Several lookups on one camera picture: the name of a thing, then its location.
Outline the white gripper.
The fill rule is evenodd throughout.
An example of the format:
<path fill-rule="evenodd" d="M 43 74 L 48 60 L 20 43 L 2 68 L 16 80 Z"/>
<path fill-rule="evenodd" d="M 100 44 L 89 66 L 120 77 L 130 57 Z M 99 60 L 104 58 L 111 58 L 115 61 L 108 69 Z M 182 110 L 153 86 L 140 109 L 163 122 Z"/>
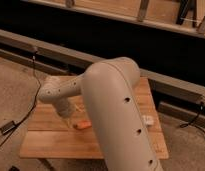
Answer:
<path fill-rule="evenodd" d="M 60 117 L 62 118 L 63 122 L 67 125 L 68 128 L 72 127 L 72 115 L 74 114 L 74 112 L 74 108 L 68 108 L 67 110 L 62 111 L 60 114 Z"/>

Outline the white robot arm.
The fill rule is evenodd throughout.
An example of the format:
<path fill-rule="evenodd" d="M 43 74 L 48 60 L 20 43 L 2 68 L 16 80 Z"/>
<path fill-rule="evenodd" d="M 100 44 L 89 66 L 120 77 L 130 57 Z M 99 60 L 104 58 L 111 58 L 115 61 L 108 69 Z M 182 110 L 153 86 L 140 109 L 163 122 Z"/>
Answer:
<path fill-rule="evenodd" d="M 136 101 L 139 79 L 134 60 L 101 60 L 68 81 L 48 77 L 38 99 L 66 118 L 67 99 L 82 97 L 109 171 L 163 171 Z"/>

